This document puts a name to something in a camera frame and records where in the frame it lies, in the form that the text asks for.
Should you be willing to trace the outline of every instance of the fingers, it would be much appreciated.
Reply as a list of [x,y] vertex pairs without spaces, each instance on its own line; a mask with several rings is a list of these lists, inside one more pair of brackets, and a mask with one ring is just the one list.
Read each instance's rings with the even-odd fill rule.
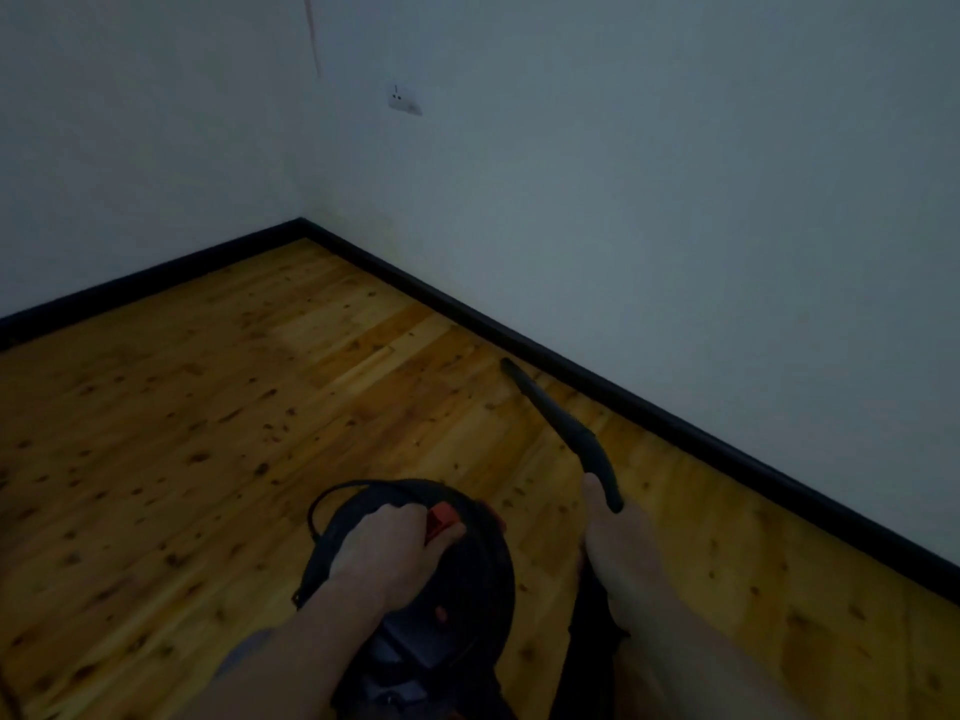
[[600,519],[610,514],[607,507],[607,496],[600,484],[600,478],[593,472],[587,472],[582,479],[583,504],[586,506],[586,515],[590,520]]
[[456,544],[466,534],[467,526],[463,523],[455,523],[437,535],[423,549],[427,564],[436,569],[441,556],[451,545]]

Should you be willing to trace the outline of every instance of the black cord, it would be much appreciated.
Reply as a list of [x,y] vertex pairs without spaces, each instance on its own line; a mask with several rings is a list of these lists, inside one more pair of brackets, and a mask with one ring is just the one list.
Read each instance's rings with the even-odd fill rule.
[[326,490],[321,492],[312,503],[310,507],[306,508],[306,525],[310,529],[310,537],[316,541],[320,536],[320,533],[317,531],[316,526],[313,524],[313,513],[317,510],[317,506],[320,505],[320,502],[331,493],[335,493],[338,490],[343,488],[369,488],[373,485],[378,486],[387,486],[393,488],[394,490],[403,493],[405,496],[413,497],[414,501],[420,502],[420,496],[417,495],[416,491],[406,486],[395,482],[393,480],[347,480],[345,483],[334,484],[332,487],[328,487]]

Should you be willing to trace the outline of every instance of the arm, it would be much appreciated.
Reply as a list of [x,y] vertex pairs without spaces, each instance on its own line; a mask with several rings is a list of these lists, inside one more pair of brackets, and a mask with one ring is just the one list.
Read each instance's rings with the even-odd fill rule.
[[583,478],[586,552],[628,649],[651,667],[683,720],[807,717],[747,654],[691,611],[666,577],[650,520],[636,503],[614,514],[594,475]]
[[422,505],[387,505],[364,517],[303,609],[176,720],[316,718],[380,620],[413,601],[464,526],[446,529],[427,546],[425,532]]

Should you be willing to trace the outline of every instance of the white wall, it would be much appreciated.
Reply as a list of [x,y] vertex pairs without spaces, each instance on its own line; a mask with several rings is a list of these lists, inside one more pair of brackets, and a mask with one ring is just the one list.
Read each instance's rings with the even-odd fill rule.
[[309,217],[960,563],[957,0],[314,12]]
[[0,316],[300,216],[303,0],[0,0]]

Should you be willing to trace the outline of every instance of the vacuum handle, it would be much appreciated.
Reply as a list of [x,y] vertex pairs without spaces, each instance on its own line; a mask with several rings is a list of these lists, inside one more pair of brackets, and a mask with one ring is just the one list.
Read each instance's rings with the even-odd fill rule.
[[614,513],[622,511],[623,497],[620,495],[620,487],[617,484],[617,474],[596,435],[561,409],[547,392],[527,376],[516,363],[505,358],[500,361],[500,368],[504,374],[510,376],[522,395],[530,400],[547,423],[554,428],[570,451],[580,458],[583,472],[592,472],[600,479],[600,485],[603,486],[606,496],[606,506]]

